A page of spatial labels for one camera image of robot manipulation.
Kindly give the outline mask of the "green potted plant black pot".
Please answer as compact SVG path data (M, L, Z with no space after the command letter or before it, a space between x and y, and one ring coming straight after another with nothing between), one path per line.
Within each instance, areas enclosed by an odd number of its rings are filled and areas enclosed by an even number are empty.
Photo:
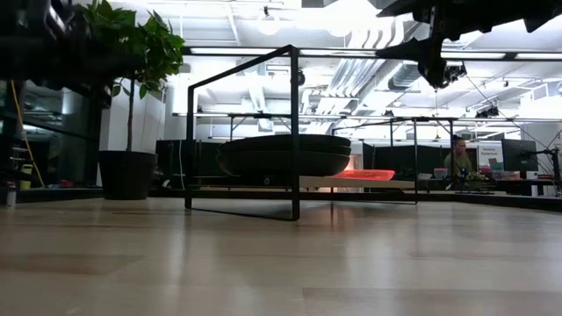
M108 0L92 0L83 9L92 38L105 60L99 78L113 97L127 95L126 148L99 152L104 198L143 200L148 197L157 155L133 150L136 99L160 92L183 65L184 39L157 11L144 22L137 11L115 8Z

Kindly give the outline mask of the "silver ventilation duct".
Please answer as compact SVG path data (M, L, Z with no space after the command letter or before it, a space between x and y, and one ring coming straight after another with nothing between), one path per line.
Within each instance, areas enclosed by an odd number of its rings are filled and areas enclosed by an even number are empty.
M442 84L445 65L444 60L440 57L441 41L435 43L429 36L429 26L422 23L411 24L410 28L405 31L405 36L406 38L401 43L411 39L430 39L430 56L426 60L402 60L402 65L391 79L391 86L405 89L422 78L434 89L439 88Z

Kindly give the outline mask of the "white printed sign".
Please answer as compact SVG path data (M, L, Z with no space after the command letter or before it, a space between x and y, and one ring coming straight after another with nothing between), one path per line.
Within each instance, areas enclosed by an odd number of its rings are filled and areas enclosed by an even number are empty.
M503 170L501 145L478 145L478 165L480 168Z

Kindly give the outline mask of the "person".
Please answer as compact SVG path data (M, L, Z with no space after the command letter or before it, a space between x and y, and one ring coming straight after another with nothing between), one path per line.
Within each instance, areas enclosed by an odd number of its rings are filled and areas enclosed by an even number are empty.
M466 173L472 172L472 162L466 153L465 141L457 135L453 135L452 140L453 152L445 156L443 166L448 170L450 176L452 174L460 176L464 171Z

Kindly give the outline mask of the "translucent orange plate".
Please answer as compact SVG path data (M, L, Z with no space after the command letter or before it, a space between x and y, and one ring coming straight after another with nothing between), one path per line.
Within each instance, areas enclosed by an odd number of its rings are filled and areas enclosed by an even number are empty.
M390 181L395 175L394 170L390 169L346 169L335 175L337 178Z

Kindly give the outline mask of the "black aluminium table frame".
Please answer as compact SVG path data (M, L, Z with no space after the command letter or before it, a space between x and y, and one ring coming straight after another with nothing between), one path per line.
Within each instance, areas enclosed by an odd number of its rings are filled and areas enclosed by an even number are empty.
M60 200L76 200L100 198L103 191L100 189L37 189L23 190L17 194L16 201L20 204L35 202L53 202ZM291 193L285 190L249 191L249 190L196 190L192 193L194 198L224 198L224 199L252 199L252 200L286 200L291 198ZM535 209L548 212L562 212L562 198L559 197L527 197L512 195L484 195L445 192L398 192L388 190L385 192L309 192L299 194L302 200L310 201L338 201L338 202L443 202L467 203L476 205L494 205L502 207Z

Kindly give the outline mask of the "white globe pendant lamp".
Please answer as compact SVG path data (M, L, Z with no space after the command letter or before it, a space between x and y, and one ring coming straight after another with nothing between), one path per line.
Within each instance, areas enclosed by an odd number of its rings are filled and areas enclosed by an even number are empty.
M281 29L280 17L269 6L264 6L263 14L257 20L257 29L260 33L271 36Z

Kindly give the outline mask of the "small potted plant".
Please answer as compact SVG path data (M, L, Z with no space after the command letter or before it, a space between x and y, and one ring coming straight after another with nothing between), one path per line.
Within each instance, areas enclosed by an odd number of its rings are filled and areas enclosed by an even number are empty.
M485 181L486 177L479 172L470 172L465 178L465 188L468 191L480 191Z

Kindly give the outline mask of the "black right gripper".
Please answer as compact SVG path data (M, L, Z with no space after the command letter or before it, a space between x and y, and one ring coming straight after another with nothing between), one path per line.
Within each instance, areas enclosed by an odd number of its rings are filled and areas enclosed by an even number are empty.
M445 88L450 79L442 57L444 40L458 40L470 32L472 15L481 0L395 0L387 5L378 18L412 14L414 20L429 24L429 37L411 39L397 46L379 49L376 56L387 60L426 60L421 73L433 88Z

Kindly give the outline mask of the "black crossbar with light strips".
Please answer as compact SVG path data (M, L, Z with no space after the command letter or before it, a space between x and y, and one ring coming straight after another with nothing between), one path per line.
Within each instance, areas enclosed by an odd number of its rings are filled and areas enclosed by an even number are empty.
M184 55L196 56L258 56L269 54L276 47L183 47ZM375 49L318 48L299 49L306 58L344 58L374 59L379 52ZM562 61L562 52L548 51L479 51L443 50L441 57L447 61L518 61L518 62L556 62Z

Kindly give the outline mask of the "wooden shelf black metal frame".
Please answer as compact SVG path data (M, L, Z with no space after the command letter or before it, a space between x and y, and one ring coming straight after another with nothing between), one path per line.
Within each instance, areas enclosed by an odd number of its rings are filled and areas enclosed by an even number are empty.
M197 170L195 166L195 146L194 133L196 131L196 121L194 118L195 90L209 83L213 83L225 77L242 72L248 68L252 68L258 64L277 57L288 57L291 62L290 85L291 85L291 111L286 116L291 123L291 151L289 167L290 172L287 176L281 176L279 180L283 183L282 188L272 189L265 186L256 186L254 178L244 178L242 181L249 186L245 188L230 189L230 185L235 179L227 177L226 183L210 190L201 190L201 184L194 178ZM251 61L242 63L241 65L226 70L220 74L211 76L198 83L193 83L187 88L187 114L186 114L186 136L185 142L189 146L188 154L180 160L187 167L185 171L185 179L182 184L184 189L184 208L191 210L192 200L195 198L205 199L240 199L240 200L289 200L291 202L290 213L286 218L288 221L297 221L300 219L300 201L305 200L332 200L332 201L385 201L390 200L397 195L396 190L414 189L416 182L407 181L373 181L364 179L351 178L332 178L299 175L301 152L299 141L299 85L298 85L298 67L299 67L300 50L293 46L287 45L273 50L267 54L256 57ZM330 184L335 185L355 185L358 188L374 188L377 193L321 193L321 192L301 192L301 181L306 180L309 184Z

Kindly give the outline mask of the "dark grey round plate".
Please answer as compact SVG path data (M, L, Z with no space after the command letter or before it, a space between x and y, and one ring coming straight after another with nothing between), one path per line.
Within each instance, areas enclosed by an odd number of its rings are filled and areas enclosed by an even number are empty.
M220 168L230 176L282 176L292 170L289 151L241 151L218 154ZM334 176L345 170L349 156L323 152L300 151L301 176Z
M285 147L292 144L290 134L268 135L232 140L219 145L220 150L236 150L239 147ZM350 140L326 134L300 134L300 145L321 145L321 146L350 146Z

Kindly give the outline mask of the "black computer monitor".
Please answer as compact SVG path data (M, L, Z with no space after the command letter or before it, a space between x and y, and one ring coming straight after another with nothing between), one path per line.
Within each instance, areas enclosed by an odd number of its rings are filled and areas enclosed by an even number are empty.
M505 171L538 171L537 147L534 141L503 139L501 150Z

